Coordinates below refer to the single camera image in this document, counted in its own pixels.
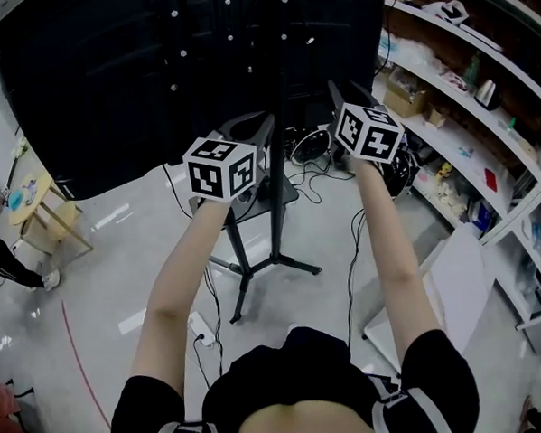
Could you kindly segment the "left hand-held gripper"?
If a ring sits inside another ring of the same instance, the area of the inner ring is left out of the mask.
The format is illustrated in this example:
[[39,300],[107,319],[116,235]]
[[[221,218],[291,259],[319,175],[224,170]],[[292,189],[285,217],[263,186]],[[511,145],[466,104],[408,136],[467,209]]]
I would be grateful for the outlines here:
[[[229,203],[249,190],[256,183],[257,162],[265,158],[274,129],[275,116],[258,111],[224,123],[222,132],[228,141],[197,138],[182,158],[191,194]],[[256,146],[237,142],[248,141],[254,134]]]

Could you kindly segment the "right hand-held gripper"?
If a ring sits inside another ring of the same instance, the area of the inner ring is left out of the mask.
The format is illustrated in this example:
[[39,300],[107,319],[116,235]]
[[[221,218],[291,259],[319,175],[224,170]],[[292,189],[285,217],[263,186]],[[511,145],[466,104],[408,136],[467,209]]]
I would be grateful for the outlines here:
[[333,140],[354,158],[390,164],[405,128],[388,110],[375,108],[377,99],[356,81],[349,81],[346,89],[348,103],[343,103],[337,84],[328,81],[335,117]]

